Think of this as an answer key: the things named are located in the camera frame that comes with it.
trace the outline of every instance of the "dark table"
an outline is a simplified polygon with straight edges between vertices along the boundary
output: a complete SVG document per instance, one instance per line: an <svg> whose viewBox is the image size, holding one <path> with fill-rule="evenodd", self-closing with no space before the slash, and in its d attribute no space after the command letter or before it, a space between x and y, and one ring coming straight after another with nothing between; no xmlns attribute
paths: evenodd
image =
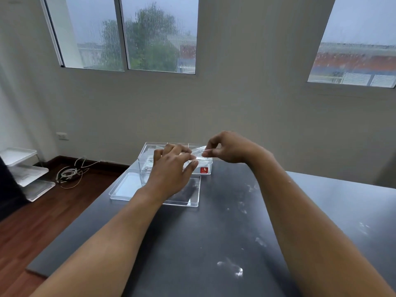
<svg viewBox="0 0 396 297"><path fill-rule="evenodd" d="M396 190L289 174L396 290ZM51 275L117 214L126 203L110 200L114 185L27 269ZM160 208L123 296L300 296L246 165L216 160L202 177L198 208Z"/></svg>

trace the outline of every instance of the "tree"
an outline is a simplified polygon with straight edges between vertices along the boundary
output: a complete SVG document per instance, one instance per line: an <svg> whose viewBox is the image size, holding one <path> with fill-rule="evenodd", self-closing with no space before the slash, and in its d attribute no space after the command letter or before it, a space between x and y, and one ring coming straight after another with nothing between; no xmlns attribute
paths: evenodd
<svg viewBox="0 0 396 297"><path fill-rule="evenodd" d="M126 20L124 27L132 69L176 71L179 50L169 40L170 35L179 33L173 15L153 3L140 9L135 20ZM119 70L122 67L117 30L115 20L103 22L103 50L98 68Z"/></svg>

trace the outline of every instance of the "glass pane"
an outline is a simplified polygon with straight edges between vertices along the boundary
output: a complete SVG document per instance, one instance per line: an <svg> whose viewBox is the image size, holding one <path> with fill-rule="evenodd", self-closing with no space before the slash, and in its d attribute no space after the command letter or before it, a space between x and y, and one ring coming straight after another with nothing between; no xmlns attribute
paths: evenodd
<svg viewBox="0 0 396 297"><path fill-rule="evenodd" d="M396 85L396 0L335 0L309 82Z"/></svg>
<svg viewBox="0 0 396 297"><path fill-rule="evenodd" d="M198 0L122 0L130 69L195 74Z"/></svg>
<svg viewBox="0 0 396 297"><path fill-rule="evenodd" d="M46 0L67 68L122 71L114 0Z"/></svg>

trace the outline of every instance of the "left hand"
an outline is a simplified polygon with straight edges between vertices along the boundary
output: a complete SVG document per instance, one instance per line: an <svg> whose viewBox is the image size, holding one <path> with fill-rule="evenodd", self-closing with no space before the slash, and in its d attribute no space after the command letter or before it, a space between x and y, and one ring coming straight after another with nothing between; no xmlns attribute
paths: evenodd
<svg viewBox="0 0 396 297"><path fill-rule="evenodd" d="M145 187L165 201L186 186L198 166L198 160L194 159L196 157L191 155L191 150L183 145L167 144L163 150L156 149L154 165ZM188 160L192 162L183 171Z"/></svg>

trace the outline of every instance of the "clear plastic box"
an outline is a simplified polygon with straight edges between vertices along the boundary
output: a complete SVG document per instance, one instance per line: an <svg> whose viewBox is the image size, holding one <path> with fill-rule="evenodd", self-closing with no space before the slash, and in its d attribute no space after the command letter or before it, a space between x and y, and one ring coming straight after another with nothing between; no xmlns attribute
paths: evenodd
<svg viewBox="0 0 396 297"><path fill-rule="evenodd" d="M154 163L154 150L155 149L164 149L167 143L145 143L142 151L140 152L137 160L139 162L140 173L148 173L150 174L153 163ZM187 146L192 150L192 153L197 157L198 166L194 170L192 174L194 175L210 175L212 173L212 158L202 157L202 152L205 149L204 146L200 144L191 144L191 143L171 143L171 144L182 144Z"/></svg>
<svg viewBox="0 0 396 297"><path fill-rule="evenodd" d="M150 174L130 170L116 183L110 191L110 199L129 201L138 189L144 186ZM201 176L192 175L187 185L177 194L171 196L163 204L198 207L201 187Z"/></svg>

